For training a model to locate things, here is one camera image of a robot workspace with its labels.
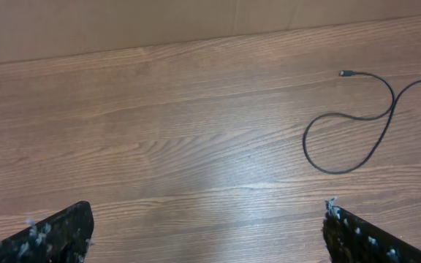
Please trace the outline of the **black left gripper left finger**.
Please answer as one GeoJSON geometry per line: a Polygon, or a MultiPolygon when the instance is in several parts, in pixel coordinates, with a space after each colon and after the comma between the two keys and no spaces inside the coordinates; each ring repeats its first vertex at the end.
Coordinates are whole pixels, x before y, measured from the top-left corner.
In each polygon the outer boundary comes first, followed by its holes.
{"type": "Polygon", "coordinates": [[[94,231],[91,205],[79,201],[0,241],[0,263],[79,263],[94,231]]]}

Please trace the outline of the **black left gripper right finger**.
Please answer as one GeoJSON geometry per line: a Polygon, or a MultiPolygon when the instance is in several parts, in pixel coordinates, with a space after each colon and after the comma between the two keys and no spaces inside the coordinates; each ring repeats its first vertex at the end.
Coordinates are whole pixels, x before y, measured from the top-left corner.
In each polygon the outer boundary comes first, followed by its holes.
{"type": "Polygon", "coordinates": [[[421,263],[421,250],[335,205],[325,202],[322,234],[333,263],[421,263]]]}

